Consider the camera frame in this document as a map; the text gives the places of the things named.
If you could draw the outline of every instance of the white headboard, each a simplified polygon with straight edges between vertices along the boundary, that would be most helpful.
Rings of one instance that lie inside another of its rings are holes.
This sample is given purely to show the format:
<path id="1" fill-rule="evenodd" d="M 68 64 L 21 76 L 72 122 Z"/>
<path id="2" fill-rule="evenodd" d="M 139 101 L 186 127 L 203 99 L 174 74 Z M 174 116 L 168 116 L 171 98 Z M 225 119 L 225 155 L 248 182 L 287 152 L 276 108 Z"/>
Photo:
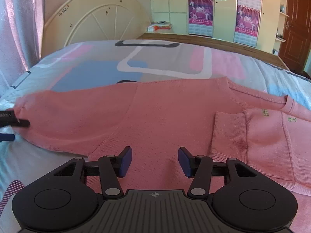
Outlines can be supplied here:
<path id="1" fill-rule="evenodd" d="M 45 24 L 42 57 L 77 42 L 135 39 L 149 24 L 137 0 L 68 0 Z"/>

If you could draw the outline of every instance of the sweater sleeve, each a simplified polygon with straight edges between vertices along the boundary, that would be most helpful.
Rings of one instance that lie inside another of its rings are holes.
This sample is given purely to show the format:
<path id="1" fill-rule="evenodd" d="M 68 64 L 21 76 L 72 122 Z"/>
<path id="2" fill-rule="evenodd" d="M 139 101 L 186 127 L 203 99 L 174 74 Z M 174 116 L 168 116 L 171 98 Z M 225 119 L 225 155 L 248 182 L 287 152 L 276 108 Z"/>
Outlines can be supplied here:
<path id="1" fill-rule="evenodd" d="M 118 127 L 138 83 L 121 83 L 69 92 L 42 91 L 17 99 L 15 114 L 30 127 L 17 128 L 41 148 L 88 156 Z"/>
<path id="2" fill-rule="evenodd" d="M 280 111 L 217 112 L 210 156 L 235 157 L 285 188 L 311 195 L 311 123 Z"/>

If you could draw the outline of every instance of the wooden bed frame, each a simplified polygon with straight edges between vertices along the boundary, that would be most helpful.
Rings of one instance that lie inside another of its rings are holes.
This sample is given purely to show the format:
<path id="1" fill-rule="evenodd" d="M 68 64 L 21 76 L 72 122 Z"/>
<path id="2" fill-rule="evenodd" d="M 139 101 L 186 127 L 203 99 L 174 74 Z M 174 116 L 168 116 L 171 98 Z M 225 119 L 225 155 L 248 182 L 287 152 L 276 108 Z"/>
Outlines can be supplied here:
<path id="1" fill-rule="evenodd" d="M 253 47 L 231 43 L 219 39 L 213 39 L 209 37 L 201 37 L 194 35 L 179 35 L 179 34 L 167 34 L 167 33 L 144 33 L 138 39 L 154 39 L 154 40 L 166 40 L 177 43 L 193 44 L 198 46 L 206 46 L 223 51 L 230 51 L 240 53 L 246 56 L 253 57 L 266 63 L 270 63 L 282 69 L 288 70 L 288 67 L 283 60 L 274 54 L 258 50 Z"/>

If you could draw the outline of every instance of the door handle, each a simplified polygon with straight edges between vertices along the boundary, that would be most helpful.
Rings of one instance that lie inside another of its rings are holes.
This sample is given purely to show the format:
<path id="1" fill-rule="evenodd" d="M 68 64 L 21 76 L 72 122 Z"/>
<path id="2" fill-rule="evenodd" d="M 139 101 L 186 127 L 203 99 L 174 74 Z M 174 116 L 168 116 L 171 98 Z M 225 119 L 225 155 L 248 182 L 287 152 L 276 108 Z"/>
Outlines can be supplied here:
<path id="1" fill-rule="evenodd" d="M 288 30 L 290 27 L 293 27 L 293 26 L 290 24 L 290 22 L 287 22 L 286 23 L 286 29 Z"/>

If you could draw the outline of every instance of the striped fabric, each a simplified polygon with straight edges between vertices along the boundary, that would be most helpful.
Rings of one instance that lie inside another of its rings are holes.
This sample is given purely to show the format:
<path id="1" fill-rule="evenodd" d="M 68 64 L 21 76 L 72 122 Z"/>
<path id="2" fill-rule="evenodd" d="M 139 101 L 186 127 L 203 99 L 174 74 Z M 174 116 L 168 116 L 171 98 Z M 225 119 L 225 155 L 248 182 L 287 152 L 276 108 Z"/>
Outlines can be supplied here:
<path id="1" fill-rule="evenodd" d="M 11 182 L 11 184 L 6 189 L 2 200 L 0 201 L 0 217 L 2 215 L 5 205 L 7 204 L 11 196 L 16 194 L 23 187 L 24 187 L 23 183 L 21 183 L 19 180 L 14 180 Z"/>

